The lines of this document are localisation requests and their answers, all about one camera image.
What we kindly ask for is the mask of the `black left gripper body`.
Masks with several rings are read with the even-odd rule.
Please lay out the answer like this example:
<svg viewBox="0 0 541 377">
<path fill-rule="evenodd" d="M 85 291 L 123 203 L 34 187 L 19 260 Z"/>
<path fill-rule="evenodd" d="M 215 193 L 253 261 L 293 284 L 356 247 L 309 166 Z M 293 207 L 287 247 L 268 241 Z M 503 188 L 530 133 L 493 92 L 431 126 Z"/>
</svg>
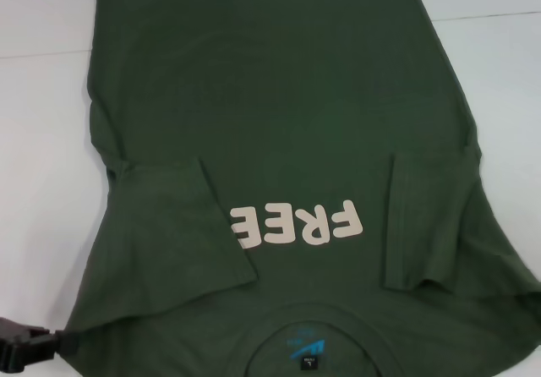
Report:
<svg viewBox="0 0 541 377">
<path fill-rule="evenodd" d="M 21 359 L 38 327 L 22 325 L 0 317 L 0 359 Z"/>
</svg>

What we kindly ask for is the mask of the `dark green FREE! t-shirt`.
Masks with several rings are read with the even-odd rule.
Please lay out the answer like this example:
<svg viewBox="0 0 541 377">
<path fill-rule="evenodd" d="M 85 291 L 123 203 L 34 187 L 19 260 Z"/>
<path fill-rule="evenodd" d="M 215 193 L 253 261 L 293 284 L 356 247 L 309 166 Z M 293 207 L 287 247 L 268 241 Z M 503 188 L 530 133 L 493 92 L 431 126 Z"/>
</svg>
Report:
<svg viewBox="0 0 541 377">
<path fill-rule="evenodd" d="M 541 346 L 421 0 L 96 0 L 82 377 L 494 377 Z"/>
</svg>

